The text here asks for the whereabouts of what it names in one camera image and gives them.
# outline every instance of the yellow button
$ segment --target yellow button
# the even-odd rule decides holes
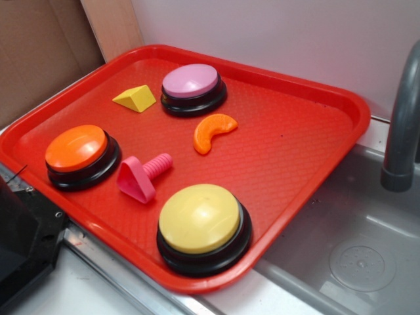
[[[159,229],[173,249],[202,254],[230,240],[239,223],[238,201],[227,189],[199,184],[169,198],[160,214]]]
[[[106,149],[105,132],[94,125],[71,128],[57,136],[45,152],[45,161],[55,171],[78,171],[95,162]]]

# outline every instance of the sink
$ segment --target sink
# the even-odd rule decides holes
[[[382,162],[356,145],[255,269],[324,314],[418,314],[420,169],[394,193]]]

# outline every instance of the white wall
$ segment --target white wall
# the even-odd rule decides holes
[[[133,6],[146,44],[342,87],[387,118],[420,39],[418,0],[133,0]]]

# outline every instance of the button top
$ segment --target button top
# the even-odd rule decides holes
[[[209,92],[217,81],[218,75],[214,67],[189,64],[169,72],[163,79],[163,88],[169,96],[191,98]]]
[[[55,171],[78,171],[95,162],[104,153],[108,139],[94,125],[82,125],[57,136],[45,152],[45,161]]]
[[[236,198],[225,188],[199,184],[174,194],[159,218],[165,241],[177,251],[202,254],[223,246],[240,224]]]

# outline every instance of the plastic tray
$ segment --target plastic tray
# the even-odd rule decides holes
[[[192,144],[203,117],[166,114],[158,101],[143,113],[112,102],[126,89],[147,84],[157,100],[165,75],[181,65],[214,66],[228,88],[216,111],[239,127],[213,138],[206,156]],[[358,96],[342,89],[241,64],[156,45],[130,51],[99,68],[19,119],[0,138],[1,161],[164,287],[183,293],[220,289],[258,261],[312,193],[369,125]],[[44,154],[53,138],[82,124],[102,127],[121,146],[123,158],[141,162],[167,152],[173,168],[153,183],[157,196],[143,205],[119,191],[117,173],[81,192],[63,193],[48,178]],[[169,270],[156,246],[163,204],[178,190],[211,183],[231,191],[253,223],[250,250],[231,269],[208,278]]]

